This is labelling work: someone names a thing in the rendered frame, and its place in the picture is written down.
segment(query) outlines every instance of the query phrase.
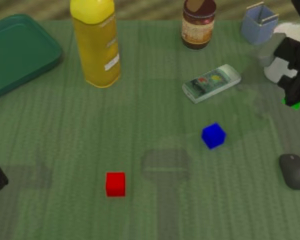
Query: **green plate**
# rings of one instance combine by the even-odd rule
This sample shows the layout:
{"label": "green plate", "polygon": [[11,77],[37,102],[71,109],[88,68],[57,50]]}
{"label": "green plate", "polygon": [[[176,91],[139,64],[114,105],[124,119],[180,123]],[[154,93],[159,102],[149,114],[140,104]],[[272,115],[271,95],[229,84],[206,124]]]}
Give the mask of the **green plate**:
{"label": "green plate", "polygon": [[28,15],[0,20],[0,96],[54,68],[62,52]]}

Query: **brown jar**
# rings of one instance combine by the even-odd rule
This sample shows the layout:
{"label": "brown jar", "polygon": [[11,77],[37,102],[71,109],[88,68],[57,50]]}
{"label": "brown jar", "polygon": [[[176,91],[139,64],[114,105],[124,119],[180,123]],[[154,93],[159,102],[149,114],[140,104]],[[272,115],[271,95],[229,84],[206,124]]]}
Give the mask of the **brown jar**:
{"label": "brown jar", "polygon": [[[201,6],[191,7],[190,3],[195,2]],[[182,41],[191,49],[202,49],[208,45],[214,28],[215,12],[217,6],[214,0],[186,0],[183,6],[182,17]]]}

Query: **computer mouse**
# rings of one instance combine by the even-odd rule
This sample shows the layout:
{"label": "computer mouse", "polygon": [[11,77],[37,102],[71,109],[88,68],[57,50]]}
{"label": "computer mouse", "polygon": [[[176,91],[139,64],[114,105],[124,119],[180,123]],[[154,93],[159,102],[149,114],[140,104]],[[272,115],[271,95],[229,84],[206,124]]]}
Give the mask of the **computer mouse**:
{"label": "computer mouse", "polygon": [[295,154],[283,154],[279,165],[285,184],[294,190],[300,190],[300,157]]}

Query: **mustard bottle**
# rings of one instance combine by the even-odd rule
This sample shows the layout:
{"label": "mustard bottle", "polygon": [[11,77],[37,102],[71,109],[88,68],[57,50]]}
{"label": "mustard bottle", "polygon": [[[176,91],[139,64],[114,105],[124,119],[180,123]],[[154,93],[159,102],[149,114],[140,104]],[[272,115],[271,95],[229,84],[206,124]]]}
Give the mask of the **mustard bottle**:
{"label": "mustard bottle", "polygon": [[114,0],[70,0],[70,13],[85,80],[110,87],[121,72]]}

